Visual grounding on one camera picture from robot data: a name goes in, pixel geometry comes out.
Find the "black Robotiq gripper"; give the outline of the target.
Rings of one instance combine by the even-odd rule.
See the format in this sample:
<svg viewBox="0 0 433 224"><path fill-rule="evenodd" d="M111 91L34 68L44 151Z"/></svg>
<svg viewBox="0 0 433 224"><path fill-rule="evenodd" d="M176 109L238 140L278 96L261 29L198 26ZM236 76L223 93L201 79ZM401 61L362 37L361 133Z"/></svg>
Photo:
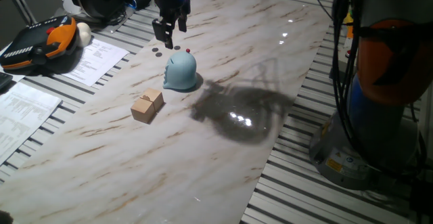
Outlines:
<svg viewBox="0 0 433 224"><path fill-rule="evenodd" d="M154 0L160 9L160 17L152 21L155 38L173 49L173 28L171 23L178 21L179 30L187 32L187 15L190 14L190 0Z"/></svg>

